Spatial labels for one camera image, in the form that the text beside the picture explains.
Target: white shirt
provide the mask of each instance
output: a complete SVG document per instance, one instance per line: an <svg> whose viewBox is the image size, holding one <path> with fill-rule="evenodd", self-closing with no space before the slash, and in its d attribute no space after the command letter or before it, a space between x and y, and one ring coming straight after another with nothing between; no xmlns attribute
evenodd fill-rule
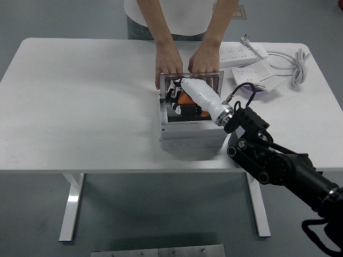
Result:
<svg viewBox="0 0 343 257"><path fill-rule="evenodd" d="M194 36L204 33L210 23L214 0L160 0L163 15L172 34ZM136 0L124 0L131 20L147 27Z"/></svg>

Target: gray floor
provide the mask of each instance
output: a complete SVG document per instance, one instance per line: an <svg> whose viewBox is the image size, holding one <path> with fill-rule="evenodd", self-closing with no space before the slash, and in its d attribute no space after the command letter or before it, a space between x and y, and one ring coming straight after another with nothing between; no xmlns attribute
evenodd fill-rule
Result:
<svg viewBox="0 0 343 257"><path fill-rule="evenodd" d="M337 1L240 3L247 20L233 20L225 41L248 33L256 42L306 44L343 107L343 11ZM0 78L28 37L125 39L122 1L0 0ZM324 175L343 186L338 172ZM282 187L262 187L272 237L258 238L244 176L87 175L75 239L59 243L69 192L64 177L0 175L0 256L90 256L206 244L224 244L228 257L325 256L300 227L317 215Z"/></svg>

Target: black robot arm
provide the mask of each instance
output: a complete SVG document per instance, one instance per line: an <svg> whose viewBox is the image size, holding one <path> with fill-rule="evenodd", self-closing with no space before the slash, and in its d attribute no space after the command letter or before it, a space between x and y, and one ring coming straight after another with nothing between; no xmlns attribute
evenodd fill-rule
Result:
<svg viewBox="0 0 343 257"><path fill-rule="evenodd" d="M343 256L343 188L317 172L308 154L298 154L274 143L266 131L269 124L249 107L239 106L225 131L232 133L239 126L245 132L235 145L228 147L228 155L261 184L285 186L318 212L323 219L304 221L304 231L326 254ZM316 223L327 223L324 231L341 252L326 248L308 228Z"/></svg>

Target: human hand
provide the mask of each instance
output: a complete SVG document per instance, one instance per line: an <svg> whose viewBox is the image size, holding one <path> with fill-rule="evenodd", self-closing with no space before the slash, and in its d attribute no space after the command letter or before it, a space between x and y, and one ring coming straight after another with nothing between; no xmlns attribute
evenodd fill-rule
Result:
<svg viewBox="0 0 343 257"><path fill-rule="evenodd" d="M182 60L174 42L156 45L155 86L157 90L160 89L161 73L183 73Z"/></svg>
<svg viewBox="0 0 343 257"><path fill-rule="evenodd" d="M219 49L216 46L202 44L189 59L189 72L219 71Z"/></svg>

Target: orange object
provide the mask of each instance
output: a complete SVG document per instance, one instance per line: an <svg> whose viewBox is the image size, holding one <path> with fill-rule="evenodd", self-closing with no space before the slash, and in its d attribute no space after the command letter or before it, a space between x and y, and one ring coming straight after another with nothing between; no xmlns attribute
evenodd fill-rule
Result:
<svg viewBox="0 0 343 257"><path fill-rule="evenodd" d="M177 100L177 103L180 105L197 104L196 102L193 101L193 99L185 91L181 92L181 94ZM206 117L207 115L209 115L209 113L207 111L203 111L201 114L202 117Z"/></svg>
<svg viewBox="0 0 343 257"><path fill-rule="evenodd" d="M182 91L178 100L177 100L177 103L180 104L180 105L183 105L183 104L196 104L193 99L188 95L186 94L185 91Z"/></svg>

